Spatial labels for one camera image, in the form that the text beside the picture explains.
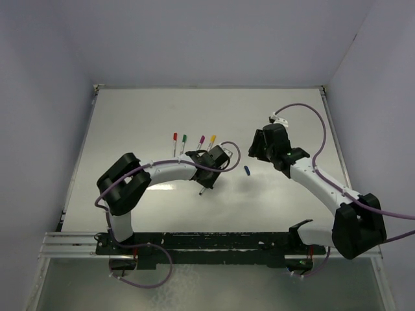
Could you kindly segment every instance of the metal frame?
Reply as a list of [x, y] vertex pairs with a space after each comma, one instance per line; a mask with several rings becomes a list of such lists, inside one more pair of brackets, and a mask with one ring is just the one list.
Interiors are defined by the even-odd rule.
[[[342, 167], [343, 173], [344, 173], [344, 177], [346, 179], [346, 184], [347, 186], [351, 186], [350, 183], [350, 177], [348, 175], [348, 171], [346, 168], [346, 164], [344, 162], [344, 157], [342, 154], [342, 150], [340, 148], [340, 144], [338, 141], [338, 137], [335, 131], [335, 127], [333, 126], [333, 119], [331, 118], [331, 114], [330, 114], [330, 110], [329, 107], [327, 105], [327, 99], [326, 99], [326, 92], [324, 90], [324, 87], [322, 86], [310, 86], [310, 87], [275, 87], [275, 86], [192, 86], [192, 85], [188, 85], [188, 86], [142, 86], [142, 87], [138, 87], [138, 86], [123, 86], [123, 87], [116, 87], [116, 86], [106, 86], [106, 85], [102, 85], [102, 84], [97, 84], [95, 86], [95, 97], [92, 101], [92, 105], [93, 108], [91, 109], [91, 113], [89, 116], [89, 121], [88, 121], [88, 125], [87, 125], [87, 129], [83, 138], [83, 142], [82, 142], [82, 146], [80, 148], [80, 152], [78, 155], [78, 159], [77, 159], [77, 163], [74, 167], [74, 171], [73, 171], [73, 175], [71, 178], [71, 182], [69, 184], [69, 188], [68, 188], [68, 192], [67, 192], [67, 196], [65, 198], [65, 205], [64, 205], [64, 210], [63, 210], [63, 215], [62, 215], [62, 220], [64, 219], [64, 214], [66, 212], [67, 209], [67, 205], [69, 203], [69, 199], [72, 193], [72, 189], [73, 189], [73, 184], [74, 184], [74, 180], [76, 178], [77, 175], [77, 170], [78, 170], [78, 166], [79, 166], [79, 162], [80, 162], [80, 157], [82, 155], [82, 151], [84, 149], [84, 145], [85, 145], [85, 141], [86, 141], [86, 136], [88, 134], [88, 129], [89, 129], [89, 125], [91, 122], [91, 118], [93, 115], [93, 111], [95, 108], [95, 103], [99, 94], [99, 90], [100, 89], [145, 89], [145, 88], [152, 88], [152, 89], [157, 89], [157, 88], [169, 88], [169, 89], [173, 89], [173, 88], [180, 88], [180, 89], [215, 89], [215, 88], [220, 88], [220, 89], [226, 89], [226, 88], [238, 88], [238, 89], [246, 89], [246, 88], [250, 88], [250, 89], [310, 89], [310, 88], [316, 88], [320, 90], [320, 94], [322, 97], [322, 101], [324, 104], [324, 109], [326, 111], [327, 114], [327, 118], [329, 120], [329, 126], [331, 128], [332, 134], [333, 134], [333, 138], [334, 138], [334, 142], [335, 142], [335, 147], [337, 150], [337, 154], [338, 157], [340, 159], [340, 165]], [[39, 298], [40, 298], [40, 294], [42, 292], [42, 288], [43, 288], [43, 282], [45, 280], [45, 276], [47, 274], [47, 270], [49, 267], [49, 263], [50, 263], [50, 259], [53, 258], [80, 258], [80, 259], [93, 259], [93, 258], [110, 258], [110, 256], [98, 256], [95, 254], [95, 249], [96, 249], [96, 245], [97, 245], [97, 241], [94, 239], [96, 233], [62, 233], [62, 232], [52, 232], [52, 233], [46, 233], [45, 238], [43, 239], [43, 244], [41, 246], [41, 250], [40, 250], [40, 254], [38, 257], [38, 266], [36, 269], [36, 273], [35, 273], [35, 277], [34, 277], [34, 282], [33, 282], [33, 286], [32, 286], [32, 290], [30, 292], [29, 298], [27, 300], [27, 305], [24, 308], [24, 310], [26, 311], [36, 311], [37, 307], [38, 307], [38, 303], [39, 303]], [[315, 258], [324, 258], [325, 255], [315, 255]], [[331, 258], [334, 259], [340, 259], [342, 258], [342, 255], [340, 253], [338, 253], [337, 250], [333, 249], [330, 255]], [[376, 248], [373, 248], [369, 251], [367, 251], [366, 253], [362, 254], [359, 256], [364, 257], [364, 258], [371, 258], [372, 260], [372, 266], [373, 266], [373, 272], [375, 273], [375, 278], [377, 280], [377, 284], [379, 287], [379, 291], [381, 293], [382, 296], [382, 300], [383, 300], [383, 304], [385, 306], [385, 310], [387, 311], [396, 311], [396, 305], [394, 302], [394, 298], [391, 292], [391, 289], [388, 285], [388, 280], [386, 278], [386, 273], [385, 273], [385, 268], [383, 266], [383, 261], [382, 261], [382, 254], [381, 254], [381, 249], [379, 246], [377, 246]], [[132, 258], [132, 256], [129, 255], [112, 255], [111, 259], [128, 259], [128, 258]], [[285, 256], [285, 259], [301, 259], [303, 258], [303, 256], [301, 255], [287, 255]]]

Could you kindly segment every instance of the black metal base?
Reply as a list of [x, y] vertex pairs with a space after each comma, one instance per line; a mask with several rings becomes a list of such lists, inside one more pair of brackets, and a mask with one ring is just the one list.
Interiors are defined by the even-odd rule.
[[[97, 235], [97, 255], [132, 255], [133, 249], [116, 246], [108, 233]], [[265, 265], [285, 268], [285, 255], [307, 256], [309, 246], [290, 243], [289, 233], [134, 233], [123, 244], [152, 243], [165, 248], [174, 264]], [[313, 246], [315, 255], [324, 255], [322, 246]], [[137, 269], [156, 269], [168, 264], [166, 255], [155, 248], [140, 248]]]

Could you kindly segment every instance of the purple marker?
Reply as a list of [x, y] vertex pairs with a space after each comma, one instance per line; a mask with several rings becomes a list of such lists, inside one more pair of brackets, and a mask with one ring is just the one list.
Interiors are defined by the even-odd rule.
[[199, 144], [197, 145], [196, 150], [200, 150], [201, 149], [204, 141], [205, 141], [205, 137], [204, 137], [204, 135], [202, 135], [201, 138], [200, 138], [200, 140], [199, 140]]

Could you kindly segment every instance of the yellow marker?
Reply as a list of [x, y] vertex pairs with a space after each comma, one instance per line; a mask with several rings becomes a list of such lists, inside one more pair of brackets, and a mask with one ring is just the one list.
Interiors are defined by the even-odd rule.
[[208, 151], [211, 150], [211, 148], [213, 146], [213, 143], [215, 142], [215, 139], [216, 139], [216, 135], [212, 135], [212, 138], [210, 139], [209, 146], [207, 146]]

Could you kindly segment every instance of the green marker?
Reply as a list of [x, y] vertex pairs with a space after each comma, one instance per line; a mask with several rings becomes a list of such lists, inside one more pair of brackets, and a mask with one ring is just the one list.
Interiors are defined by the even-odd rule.
[[187, 135], [184, 134], [183, 139], [182, 139], [182, 151], [180, 151], [180, 155], [184, 153], [184, 145], [186, 144], [186, 140], [187, 140]]

